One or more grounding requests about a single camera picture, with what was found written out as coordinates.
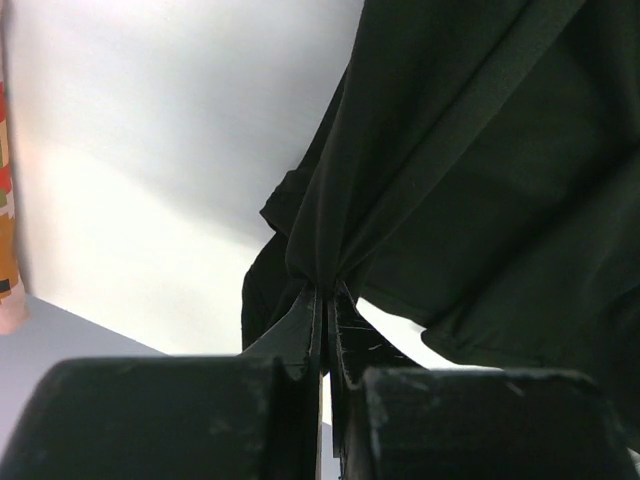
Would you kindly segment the folded pink t shirt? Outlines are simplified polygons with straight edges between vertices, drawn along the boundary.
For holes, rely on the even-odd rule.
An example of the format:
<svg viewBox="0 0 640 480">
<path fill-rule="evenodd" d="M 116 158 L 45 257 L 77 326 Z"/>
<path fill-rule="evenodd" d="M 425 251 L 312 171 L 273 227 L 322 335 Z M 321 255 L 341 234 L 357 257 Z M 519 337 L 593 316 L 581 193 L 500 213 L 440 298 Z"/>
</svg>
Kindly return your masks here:
<svg viewBox="0 0 640 480">
<path fill-rule="evenodd" d="M 15 188 L 9 145 L 8 102 L 4 69 L 4 13 L 1 2 L 1 318 L 2 335 L 17 330 L 29 318 L 26 290 L 22 280 L 16 246 Z"/>
</svg>

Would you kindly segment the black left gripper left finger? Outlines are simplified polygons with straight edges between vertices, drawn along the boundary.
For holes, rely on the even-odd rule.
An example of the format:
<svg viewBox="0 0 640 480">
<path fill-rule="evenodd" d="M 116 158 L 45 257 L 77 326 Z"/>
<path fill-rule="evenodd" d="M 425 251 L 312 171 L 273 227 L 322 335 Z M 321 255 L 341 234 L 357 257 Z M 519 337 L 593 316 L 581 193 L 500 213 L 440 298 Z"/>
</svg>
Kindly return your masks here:
<svg viewBox="0 0 640 480">
<path fill-rule="evenodd" d="M 37 384 L 5 479 L 316 479 L 322 302 L 303 289 L 237 356 L 65 360 Z"/>
</svg>

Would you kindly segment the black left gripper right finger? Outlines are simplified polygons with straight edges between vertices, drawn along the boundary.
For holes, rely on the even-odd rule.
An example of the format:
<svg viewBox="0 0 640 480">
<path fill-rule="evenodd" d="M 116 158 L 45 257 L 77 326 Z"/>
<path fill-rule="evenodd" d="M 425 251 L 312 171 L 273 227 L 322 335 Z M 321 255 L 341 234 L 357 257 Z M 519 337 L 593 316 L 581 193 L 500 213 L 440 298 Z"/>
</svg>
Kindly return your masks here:
<svg viewBox="0 0 640 480">
<path fill-rule="evenodd" d="M 631 479 L 608 402 L 563 370 L 429 370 L 326 303 L 333 451 L 345 479 Z"/>
</svg>

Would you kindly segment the black t shirt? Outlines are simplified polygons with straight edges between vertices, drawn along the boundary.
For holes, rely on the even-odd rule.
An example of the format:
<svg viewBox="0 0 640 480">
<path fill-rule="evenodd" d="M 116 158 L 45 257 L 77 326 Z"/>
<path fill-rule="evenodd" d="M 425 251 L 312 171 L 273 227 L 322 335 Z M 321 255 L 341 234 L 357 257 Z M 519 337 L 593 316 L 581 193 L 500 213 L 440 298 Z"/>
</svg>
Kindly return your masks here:
<svg viewBox="0 0 640 480">
<path fill-rule="evenodd" d="M 368 1 L 243 285 L 250 345 L 345 283 L 450 361 L 563 368 L 639 421 L 639 5 Z"/>
</svg>

